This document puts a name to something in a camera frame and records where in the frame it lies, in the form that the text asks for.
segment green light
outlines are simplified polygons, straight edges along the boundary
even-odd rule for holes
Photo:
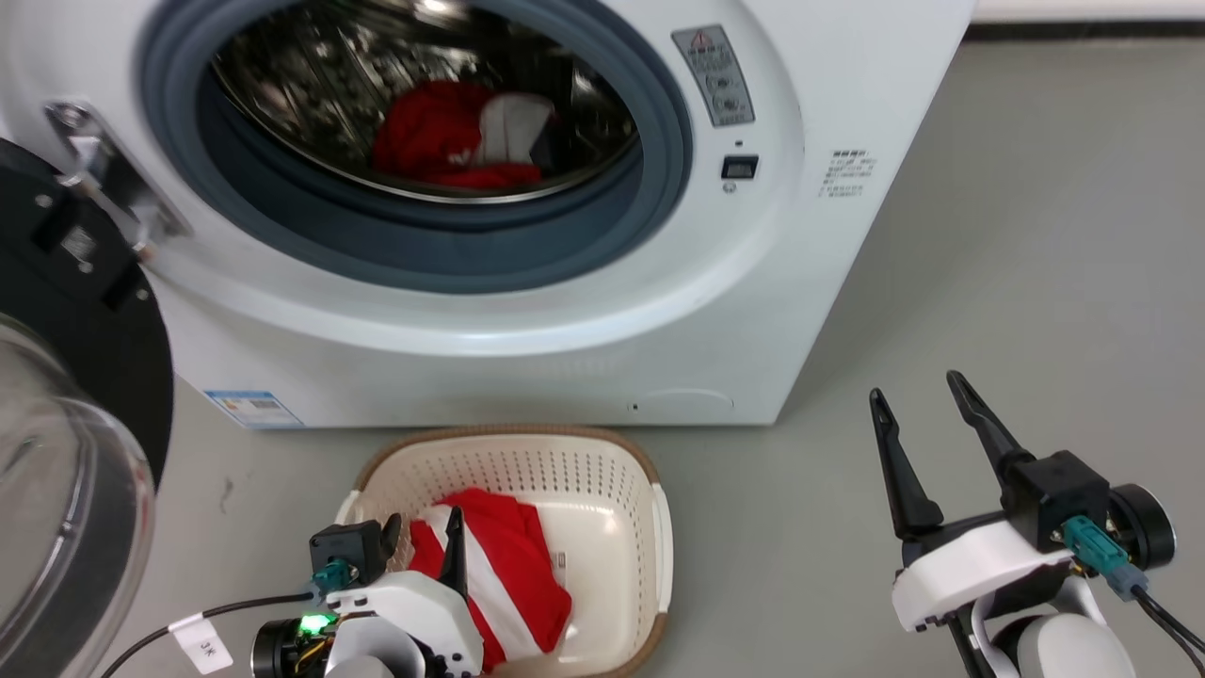
[[[310,633],[312,636],[327,626],[330,626],[330,623],[334,620],[335,618],[327,617],[325,614],[307,614],[301,618],[301,623],[298,625],[298,629],[300,629],[301,632]]]

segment laundry basket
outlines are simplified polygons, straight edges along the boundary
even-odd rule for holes
[[[629,676],[660,641],[674,584],[669,505],[647,456],[610,431],[484,426],[434,431],[390,446],[360,473],[336,523],[402,524],[468,488],[536,507],[554,573],[574,597],[549,655],[504,664],[502,678]],[[389,570],[413,549],[404,529]]]

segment floor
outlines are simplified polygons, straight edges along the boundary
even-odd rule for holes
[[[633,430],[674,513],[670,627],[640,676],[958,676],[941,631],[890,607],[890,532],[866,394],[880,387],[947,518],[998,489],[944,382],[963,371],[1030,450],[1153,490],[1180,555],[1152,592],[1205,630],[1205,48],[968,47],[772,429]],[[187,385],[157,542],[116,647],[198,609],[289,591],[389,431],[242,431]],[[1139,674],[1189,676],[1097,585]],[[236,665],[260,624],[217,621]],[[194,676],[159,642],[120,677]]]

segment washing machine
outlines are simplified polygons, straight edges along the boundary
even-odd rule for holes
[[[243,426],[769,425],[972,5],[10,0],[0,135]],[[539,179],[381,171],[433,81],[549,101]]]

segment brown basket rim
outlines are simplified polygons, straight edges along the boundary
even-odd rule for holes
[[[660,477],[657,474],[657,467],[653,466],[653,460],[648,459],[639,446],[628,441],[623,436],[619,436],[615,431],[609,431],[606,429],[594,429],[589,426],[560,426],[560,425],[486,425],[486,426],[464,426],[457,429],[436,429],[433,431],[427,431],[423,434],[417,434],[402,438],[386,446],[380,453],[376,454],[369,462],[364,466],[359,477],[355,479],[355,491],[363,493],[368,487],[369,481],[376,470],[384,464],[384,460],[392,458],[394,454],[411,447],[418,446],[421,443],[433,443],[436,441],[449,441],[453,438],[477,438],[482,436],[568,436],[576,438],[593,438],[595,441],[604,441],[607,443],[613,443],[623,448],[628,454],[635,458],[636,462],[640,464],[640,468],[645,471],[645,476],[648,478],[651,485],[660,484]],[[648,630],[648,637],[645,638],[645,644],[636,650],[636,654],[631,655],[631,659],[625,661],[623,665],[607,671],[605,673],[594,673],[590,676],[582,676],[580,678],[628,678],[636,672],[648,658],[653,655],[657,645],[660,644],[662,637],[665,635],[665,625],[669,621],[669,613],[657,613],[653,619],[653,626]]]

